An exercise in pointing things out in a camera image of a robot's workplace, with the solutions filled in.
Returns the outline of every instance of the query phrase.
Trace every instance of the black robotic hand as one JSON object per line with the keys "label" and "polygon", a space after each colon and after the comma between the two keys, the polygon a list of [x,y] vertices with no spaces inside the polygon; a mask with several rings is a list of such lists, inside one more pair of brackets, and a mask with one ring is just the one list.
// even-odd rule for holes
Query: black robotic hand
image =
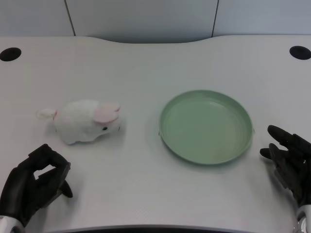
{"label": "black robotic hand", "polygon": [[289,188],[299,207],[311,204],[311,144],[296,134],[270,125],[269,134],[288,150],[279,150],[273,143],[261,149],[262,156],[272,159],[275,174]]}
{"label": "black robotic hand", "polygon": [[[52,165],[55,168],[36,180],[34,172]],[[29,158],[15,167],[2,191],[0,216],[15,218],[25,227],[35,212],[48,206],[64,194],[72,198],[72,191],[65,181],[70,163],[47,144],[29,154]]]}

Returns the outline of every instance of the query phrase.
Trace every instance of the white table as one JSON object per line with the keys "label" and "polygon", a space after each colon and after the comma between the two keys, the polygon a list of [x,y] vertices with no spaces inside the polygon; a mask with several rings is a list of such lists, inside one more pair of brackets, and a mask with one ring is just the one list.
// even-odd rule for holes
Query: white table
{"label": "white table", "polygon": [[[223,36],[186,44],[119,44],[89,37],[2,37],[0,188],[12,168],[44,143],[71,162],[63,196],[32,218],[29,233],[116,225],[182,225],[232,232],[290,233],[295,204],[259,150],[275,142],[269,124],[311,140],[311,36]],[[248,152],[223,166],[197,166],[171,154],[158,135],[174,96],[211,89],[239,101],[255,129]],[[45,107],[80,99],[116,101],[126,124],[90,144],[63,144]]]}

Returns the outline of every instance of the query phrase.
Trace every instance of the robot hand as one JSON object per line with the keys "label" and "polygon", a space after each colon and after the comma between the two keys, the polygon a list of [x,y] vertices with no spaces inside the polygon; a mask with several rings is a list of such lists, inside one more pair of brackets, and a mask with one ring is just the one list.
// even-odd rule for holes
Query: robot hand
{"label": "robot hand", "polygon": [[[55,168],[35,179],[34,172],[52,165]],[[0,233],[23,233],[35,212],[51,204],[64,194],[72,198],[65,181],[70,163],[47,144],[29,154],[29,158],[15,167],[0,198]]]}
{"label": "robot hand", "polygon": [[261,149],[262,156],[272,159],[284,188],[289,188],[300,207],[294,233],[311,232],[311,144],[296,134],[270,125],[268,133],[288,150],[279,150],[274,144]]}

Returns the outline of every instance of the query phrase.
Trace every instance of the plastic plate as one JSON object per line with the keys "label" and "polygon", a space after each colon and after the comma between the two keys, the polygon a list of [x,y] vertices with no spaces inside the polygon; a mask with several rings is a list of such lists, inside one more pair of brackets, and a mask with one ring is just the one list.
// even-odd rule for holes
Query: plastic plate
{"label": "plastic plate", "polygon": [[246,110],[224,94],[196,90],[173,98],[160,117],[160,135],[180,157],[198,164],[220,164],[251,144],[252,121]]}

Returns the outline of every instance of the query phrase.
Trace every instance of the white plush toy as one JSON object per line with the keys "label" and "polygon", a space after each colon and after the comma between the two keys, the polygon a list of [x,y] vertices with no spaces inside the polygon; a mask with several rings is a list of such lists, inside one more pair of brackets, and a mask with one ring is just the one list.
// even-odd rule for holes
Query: white plush toy
{"label": "white plush toy", "polygon": [[53,110],[42,109],[39,119],[53,118],[56,131],[67,144],[93,141],[100,135],[120,128],[119,104],[80,100]]}

